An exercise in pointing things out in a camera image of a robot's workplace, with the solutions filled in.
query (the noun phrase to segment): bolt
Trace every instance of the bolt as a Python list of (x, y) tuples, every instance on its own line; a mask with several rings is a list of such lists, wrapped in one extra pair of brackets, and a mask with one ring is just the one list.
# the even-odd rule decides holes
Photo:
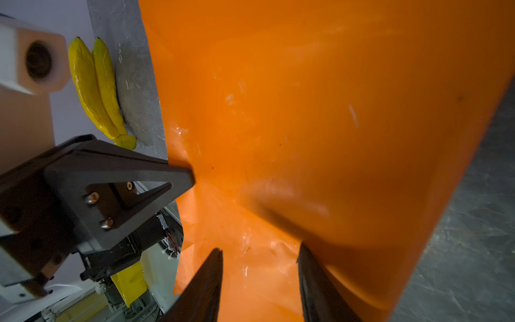
[(113, 224), (114, 224), (114, 220), (113, 218), (109, 217), (107, 218), (106, 220), (104, 220), (104, 222), (102, 223), (102, 228), (103, 229), (110, 229), (111, 227), (113, 227)]
[(95, 292), (98, 295), (104, 294), (107, 291), (107, 285), (105, 283), (101, 283), (97, 286), (95, 286)]
[(88, 205), (94, 205), (98, 202), (99, 198), (100, 198), (100, 195), (98, 194), (98, 192), (92, 192), (86, 196), (84, 201), (86, 201), (86, 204), (88, 204)]

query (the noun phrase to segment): white wall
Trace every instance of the white wall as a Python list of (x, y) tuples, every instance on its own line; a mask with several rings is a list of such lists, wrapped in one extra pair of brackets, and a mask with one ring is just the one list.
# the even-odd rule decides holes
[[(1, 0), (0, 13), (60, 33), (68, 45), (79, 36), (93, 48), (86, 0)], [(56, 144), (82, 134), (112, 143), (86, 116), (71, 80), (60, 92), (50, 94), (50, 104)]]
[(47, 94), (29, 95), (0, 86), (0, 174), (53, 148)]

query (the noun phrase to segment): yellow banana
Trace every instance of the yellow banana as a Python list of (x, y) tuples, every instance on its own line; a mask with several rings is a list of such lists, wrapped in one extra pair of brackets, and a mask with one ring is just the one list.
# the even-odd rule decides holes
[(75, 38), (68, 49), (70, 72), (86, 115), (108, 138), (114, 140), (120, 133), (111, 122), (98, 92), (93, 55), (82, 39)]
[(136, 138), (132, 135), (127, 135), (124, 119), (120, 114), (120, 106), (116, 99), (113, 63), (107, 46), (102, 39), (95, 39), (95, 45), (93, 46), (91, 54), (93, 55), (95, 63), (95, 74), (100, 98), (107, 115), (118, 130), (118, 133), (121, 134), (120, 137), (114, 139), (114, 144), (129, 150), (134, 150), (136, 148)]

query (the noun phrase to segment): gray floor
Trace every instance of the gray floor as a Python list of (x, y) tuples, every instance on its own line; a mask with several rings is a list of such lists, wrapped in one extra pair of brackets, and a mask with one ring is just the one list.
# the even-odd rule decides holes
[(515, 82), (390, 321), (515, 320)]
[[(138, 151), (166, 158), (150, 52), (137, 0), (88, 0), (115, 64)], [(515, 83), (499, 106), (390, 321), (515, 320)]]

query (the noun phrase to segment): orange bag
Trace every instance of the orange bag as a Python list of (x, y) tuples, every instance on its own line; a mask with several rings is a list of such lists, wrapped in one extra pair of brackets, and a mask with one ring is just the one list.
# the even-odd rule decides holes
[(515, 2), (140, 1), (178, 201), (176, 291), (224, 251), (219, 320), (301, 321), (300, 241), (385, 321), (515, 70)]

